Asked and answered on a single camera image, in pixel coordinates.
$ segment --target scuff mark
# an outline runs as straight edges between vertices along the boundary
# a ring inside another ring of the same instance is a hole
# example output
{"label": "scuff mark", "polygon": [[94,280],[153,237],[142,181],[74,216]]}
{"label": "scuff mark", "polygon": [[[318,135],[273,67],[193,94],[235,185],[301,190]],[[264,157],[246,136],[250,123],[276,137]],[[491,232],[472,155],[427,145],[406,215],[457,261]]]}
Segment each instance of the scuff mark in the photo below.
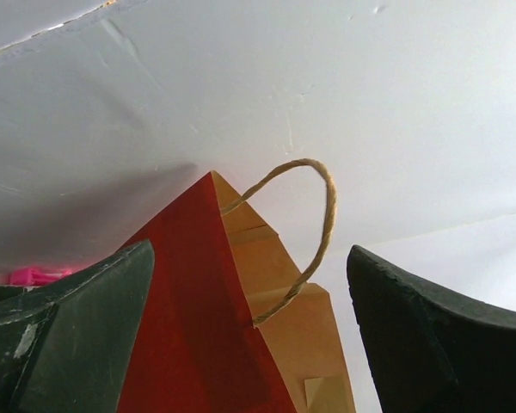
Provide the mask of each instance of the scuff mark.
{"label": "scuff mark", "polygon": [[375,7],[373,10],[372,10],[372,13],[374,15],[379,15],[380,13],[382,13],[383,11],[385,11],[386,9],[388,9],[388,6],[386,4],[381,4],[380,6],[377,6]]}
{"label": "scuff mark", "polygon": [[21,198],[27,198],[27,196],[21,190],[17,188],[8,187],[7,185],[4,185],[2,183],[0,183],[0,191],[6,194],[19,196]]}
{"label": "scuff mark", "polygon": [[3,46],[3,47],[0,47],[0,55],[1,55],[1,54],[4,54],[5,52],[7,52],[11,47],[14,47],[14,46],[20,45],[20,44],[21,44],[21,43],[23,43],[24,41],[27,41],[27,40],[33,39],[34,37],[40,36],[40,35],[41,35],[41,34],[43,34],[43,33],[51,32],[51,31],[56,30],[56,29],[58,29],[58,28],[62,28],[65,24],[68,24],[68,23],[73,22],[73,21],[75,21],[75,20],[81,19],[81,18],[85,17],[86,15],[89,15],[90,13],[94,13],[94,12],[96,12],[96,11],[97,11],[97,10],[99,10],[99,9],[103,9],[103,8],[105,8],[105,7],[107,7],[107,6],[110,6],[110,5],[112,5],[112,4],[115,4],[115,3],[117,3],[117,0],[109,0],[108,2],[105,2],[104,4],[101,4],[100,6],[97,6],[95,9],[92,9],[92,10],[90,10],[90,11],[87,11],[87,12],[85,12],[85,13],[82,13],[80,16],[75,17],[74,19],[70,19],[70,20],[68,20],[68,21],[66,21],[66,22],[63,22],[63,23],[55,24],[55,25],[53,25],[53,26],[50,26],[50,27],[49,27],[49,28],[47,28],[47,29],[44,29],[44,30],[42,30],[42,31],[38,32],[38,33],[31,34],[30,36],[27,36],[27,37],[25,37],[25,38],[23,38],[23,39],[21,39],[21,40],[18,40],[18,41],[15,41],[15,42],[13,42],[13,43],[11,43],[11,44],[9,44],[9,45],[6,45],[6,46]]}
{"label": "scuff mark", "polygon": [[[51,307],[53,306],[53,304],[48,304],[46,307],[48,307],[48,309],[50,309]],[[48,310],[47,314],[45,315],[45,318],[40,320],[37,324],[30,324],[27,326],[27,328],[25,329],[25,332],[23,333],[23,336],[21,337],[21,341],[23,340],[23,337],[25,337],[25,335],[31,335],[33,338],[31,340],[31,343],[36,339],[36,332],[37,332],[37,327],[38,327],[38,324],[46,324],[49,320],[50,320],[50,317],[51,317],[51,312]],[[17,353],[17,350],[19,349],[20,346],[17,346],[17,349],[15,350],[15,353],[14,353],[14,358],[16,358],[15,354]],[[25,350],[25,353],[27,353],[27,351],[30,348],[30,344],[28,345],[28,348],[27,350]],[[27,370],[27,367],[29,366],[29,363],[24,363],[25,365],[23,366],[22,370],[21,370],[21,377],[24,377],[24,373],[25,373],[25,370]],[[17,381],[17,384],[15,385],[15,388],[13,390],[13,394],[16,394],[17,392],[17,389],[19,388],[19,385],[22,381],[21,380],[18,380]]]}
{"label": "scuff mark", "polygon": [[109,66],[109,63],[107,63],[101,52],[99,50],[95,50],[95,52],[97,53],[97,57],[99,58],[101,64],[104,65],[107,69],[111,70],[111,66]]}
{"label": "scuff mark", "polygon": [[141,59],[141,54],[139,53],[138,46],[126,36],[120,28],[114,24],[110,19],[103,19],[101,21],[101,25],[107,32],[109,36],[114,40],[114,42],[119,45],[122,49],[124,49],[128,55],[134,60],[136,65],[138,65],[139,69],[162,91],[165,91],[165,88],[162,83],[158,81],[158,79],[147,69],[147,66],[144,64]]}
{"label": "scuff mark", "polygon": [[33,344],[34,338],[36,337],[37,328],[37,324],[29,324],[27,326],[27,328],[23,332],[23,335],[21,336],[19,345],[17,345],[17,348],[15,349],[14,359],[20,358],[30,349],[31,344]]}
{"label": "scuff mark", "polygon": [[63,192],[63,193],[59,194],[59,196],[66,196],[66,195],[78,194],[79,192],[82,192],[82,191],[84,191],[85,189],[91,188],[91,187],[93,187],[93,186],[94,186],[94,184],[93,184],[93,183],[89,183],[89,184],[84,185],[83,187],[81,187],[81,188],[79,188],[79,189],[73,189],[72,191]]}
{"label": "scuff mark", "polygon": [[306,96],[309,95],[311,90],[315,87],[316,87],[315,84],[311,84],[310,87],[306,91],[304,91],[300,95],[298,95],[298,100],[299,100],[298,103],[304,103],[304,101],[306,100]]}
{"label": "scuff mark", "polygon": [[289,115],[289,111],[287,110],[287,107],[285,103],[281,100],[281,95],[275,85],[273,85],[273,91],[277,95],[277,99],[281,103],[281,107],[283,108],[283,113],[285,114],[285,120],[286,120],[286,128],[287,128],[287,139],[288,139],[288,149],[285,148],[283,145],[283,149],[285,151],[285,155],[290,155],[294,152],[294,141],[292,139],[292,123],[291,123],[291,117]]}

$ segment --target white wall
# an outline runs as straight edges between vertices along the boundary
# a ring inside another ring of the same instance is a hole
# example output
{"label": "white wall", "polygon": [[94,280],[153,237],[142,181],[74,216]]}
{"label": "white wall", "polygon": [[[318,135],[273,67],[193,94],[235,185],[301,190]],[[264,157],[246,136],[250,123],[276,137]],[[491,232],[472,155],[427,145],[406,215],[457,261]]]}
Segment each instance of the white wall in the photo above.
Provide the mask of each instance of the white wall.
{"label": "white wall", "polygon": [[[39,1],[0,5],[0,46],[95,6]],[[352,243],[516,213],[516,1],[151,0],[119,12],[127,6],[0,55],[0,270],[87,265],[206,171],[245,189],[296,157],[322,159],[338,183],[336,277]],[[316,247],[322,191],[297,171],[254,200],[299,261]],[[466,236],[448,237],[432,255],[454,256],[460,239],[463,265],[495,273]],[[485,291],[471,272],[458,282]],[[346,295],[337,308],[352,314]],[[359,380],[358,401],[371,394]]]}

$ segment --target kraft paper bag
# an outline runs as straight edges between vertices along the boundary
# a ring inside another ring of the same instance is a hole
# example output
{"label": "kraft paper bag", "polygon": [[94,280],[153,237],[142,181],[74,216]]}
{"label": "kraft paper bag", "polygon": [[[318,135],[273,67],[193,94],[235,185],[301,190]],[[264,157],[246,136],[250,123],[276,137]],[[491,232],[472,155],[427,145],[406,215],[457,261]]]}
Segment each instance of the kraft paper bag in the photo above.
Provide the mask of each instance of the kraft paper bag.
{"label": "kraft paper bag", "polygon": [[149,238],[156,263],[119,413],[355,412],[325,290],[254,326],[301,274],[246,202],[222,216],[237,199],[211,172],[127,242]]}

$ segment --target bag handle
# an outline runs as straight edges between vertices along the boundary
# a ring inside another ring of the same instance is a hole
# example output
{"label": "bag handle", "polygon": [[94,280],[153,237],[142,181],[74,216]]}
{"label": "bag handle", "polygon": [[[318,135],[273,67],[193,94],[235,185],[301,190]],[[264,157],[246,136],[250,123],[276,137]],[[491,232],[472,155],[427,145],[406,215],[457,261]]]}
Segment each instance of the bag handle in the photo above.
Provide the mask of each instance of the bag handle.
{"label": "bag handle", "polygon": [[283,163],[277,168],[273,169],[269,174],[267,174],[261,181],[259,181],[254,186],[250,187],[241,197],[235,200],[233,203],[221,209],[222,216],[227,215],[231,211],[235,210],[239,206],[241,206],[246,200],[248,200],[252,195],[256,194],[262,188],[266,186],[266,184],[272,181],[275,177],[284,174],[288,170],[292,170],[294,168],[300,166],[310,166],[323,178],[325,181],[325,187],[327,189],[327,199],[326,199],[326,207],[325,207],[325,218],[323,221],[323,229],[321,235],[321,242],[319,243],[319,248],[317,249],[316,255],[311,260],[308,268],[304,270],[304,272],[298,277],[294,284],[292,284],[291,289],[285,294],[285,297],[274,305],[270,310],[264,312],[260,316],[255,317],[252,322],[255,327],[264,323],[269,318],[273,317],[279,311],[283,310],[287,307],[295,297],[300,293],[304,283],[310,279],[310,277],[316,272],[317,268],[321,264],[321,261],[325,257],[325,253],[327,252],[327,248],[330,243],[330,239],[333,235],[333,229],[335,227],[335,216],[336,216],[336,187],[333,176],[330,175],[327,167],[315,160],[315,159],[297,159],[291,162]]}

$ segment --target crease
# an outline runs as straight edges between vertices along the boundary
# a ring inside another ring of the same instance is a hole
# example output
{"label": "crease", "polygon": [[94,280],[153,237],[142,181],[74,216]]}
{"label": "crease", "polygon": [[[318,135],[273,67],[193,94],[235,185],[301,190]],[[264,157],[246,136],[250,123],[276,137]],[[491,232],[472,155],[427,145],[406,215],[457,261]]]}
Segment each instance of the crease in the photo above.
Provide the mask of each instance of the crease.
{"label": "crease", "polygon": [[14,47],[14,46],[18,46],[20,45],[21,43],[24,43],[28,40],[31,40],[37,36],[40,36],[41,34],[43,33],[47,33],[47,32],[52,32],[53,30],[57,30],[59,28],[62,28],[63,26],[65,26],[66,24],[69,24],[71,22],[75,22],[76,20],[79,20],[79,19],[82,19],[84,18],[86,15],[89,15],[91,13],[94,13],[96,12],[97,10],[100,10],[100,9],[104,9],[105,7],[108,7],[112,4],[115,4],[117,2],[117,0],[109,0],[107,2],[105,2],[104,4],[101,4],[95,8],[93,8],[92,10],[89,10],[89,11],[86,11],[84,13],[82,13],[81,15],[75,17],[74,19],[70,19],[70,20],[67,20],[66,22],[62,22],[62,23],[56,23],[56,24],[53,24],[51,25],[49,28],[46,28],[44,30],[40,30],[39,32],[37,33],[34,33],[34,34],[30,34],[29,36],[25,36],[23,37],[22,39],[20,40],[16,40],[16,41],[13,41],[12,43],[6,45],[6,46],[1,46],[0,47],[0,55],[1,54],[4,54],[5,52],[7,52],[10,48]]}
{"label": "crease", "polygon": [[103,56],[103,53],[101,53],[101,51],[98,49],[98,48],[94,48],[94,47],[90,47],[88,45],[88,43],[86,43],[86,40],[84,40],[84,38],[82,36],[80,36],[78,38],[80,40],[80,42],[82,43],[82,45],[87,49],[89,50],[90,52],[94,52],[97,54],[97,57],[98,59],[100,60],[101,64],[104,65],[106,68],[108,68],[109,70],[111,70],[111,67],[109,65],[109,63],[105,60],[105,57]]}
{"label": "crease", "polygon": [[14,196],[19,196],[21,198],[27,198],[27,196],[25,194],[23,194],[23,192],[20,189],[12,188],[12,187],[9,187],[9,186],[4,185],[2,183],[0,183],[0,191],[4,192],[6,194],[10,194],[10,195],[14,195]]}
{"label": "crease", "polygon": [[78,194],[79,192],[82,192],[82,191],[84,191],[85,189],[88,189],[88,188],[92,188],[93,186],[94,186],[93,183],[89,183],[89,184],[84,185],[84,186],[82,186],[80,188],[73,189],[72,191],[62,192],[61,194],[59,194],[59,196]]}
{"label": "crease", "polygon": [[294,152],[294,141],[293,141],[293,138],[292,138],[291,116],[289,115],[289,111],[286,108],[286,104],[281,99],[281,95],[280,95],[277,87],[275,86],[275,84],[272,84],[272,86],[273,86],[273,91],[275,92],[275,95],[277,95],[277,100],[281,103],[281,107],[283,109],[283,113],[285,115],[285,120],[286,120],[287,138],[288,138],[288,149],[286,149],[284,145],[283,145],[283,149],[285,150],[285,155],[290,155],[291,153]]}
{"label": "crease", "polygon": [[130,56],[133,61],[136,63],[138,68],[162,91],[165,91],[165,88],[161,82],[157,79],[155,75],[153,75],[150,70],[147,68],[145,63],[141,58],[141,53],[139,52],[138,45],[136,45],[130,37],[128,37],[124,32],[120,29],[120,27],[115,24],[111,19],[103,19],[101,21],[101,25],[105,29],[105,32],[113,39],[113,41],[122,48],[128,56]]}
{"label": "crease", "polygon": [[[415,239],[415,238],[419,238],[419,237],[426,237],[426,236],[430,236],[430,235],[441,234],[443,232],[453,231],[453,230],[457,230],[457,229],[460,229],[460,228],[466,228],[466,227],[473,226],[473,225],[487,224],[489,222],[493,222],[493,221],[496,221],[496,220],[499,220],[499,219],[504,219],[504,218],[510,218],[510,217],[513,217],[513,216],[516,216],[516,212],[514,212],[514,213],[503,213],[502,215],[497,215],[497,216],[492,217],[492,218],[477,219],[477,220],[474,220],[474,221],[465,222],[463,224],[447,226],[446,228],[440,228],[438,230],[421,232],[420,234],[410,235],[408,237],[399,237],[399,238],[386,239],[386,240],[383,240],[383,241],[378,241],[376,243],[364,243],[364,244],[362,244],[362,243],[357,242],[357,243],[353,243],[353,245],[357,244],[357,245],[362,245],[362,246],[364,246],[367,249],[373,249],[373,248],[376,248],[376,247],[384,246],[384,245],[386,245],[388,243],[396,243],[396,242],[400,242],[400,241],[408,241],[410,239]],[[338,247],[336,249],[330,249],[329,250],[329,256],[336,256],[336,255],[341,255],[341,254],[347,255],[347,254],[349,254],[349,250],[347,250],[346,248],[338,248]]]}

